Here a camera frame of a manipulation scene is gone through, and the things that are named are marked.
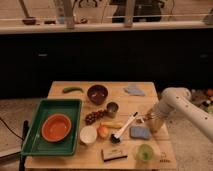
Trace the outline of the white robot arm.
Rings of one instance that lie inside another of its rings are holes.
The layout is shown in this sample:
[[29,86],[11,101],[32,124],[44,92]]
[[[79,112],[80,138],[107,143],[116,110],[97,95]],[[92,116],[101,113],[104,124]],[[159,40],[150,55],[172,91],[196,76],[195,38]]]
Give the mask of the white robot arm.
[[164,89],[161,99],[145,115],[147,126],[153,133],[157,133],[169,114],[176,110],[213,142],[213,116],[196,107],[190,100],[191,92],[187,88]]

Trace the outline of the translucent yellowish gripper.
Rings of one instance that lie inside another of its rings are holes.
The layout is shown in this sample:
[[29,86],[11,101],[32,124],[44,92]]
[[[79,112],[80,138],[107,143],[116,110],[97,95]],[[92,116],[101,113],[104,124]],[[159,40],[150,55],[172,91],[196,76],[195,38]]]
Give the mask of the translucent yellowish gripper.
[[146,115],[146,125],[152,133],[157,133],[163,126],[164,122],[165,120],[155,113],[149,113]]

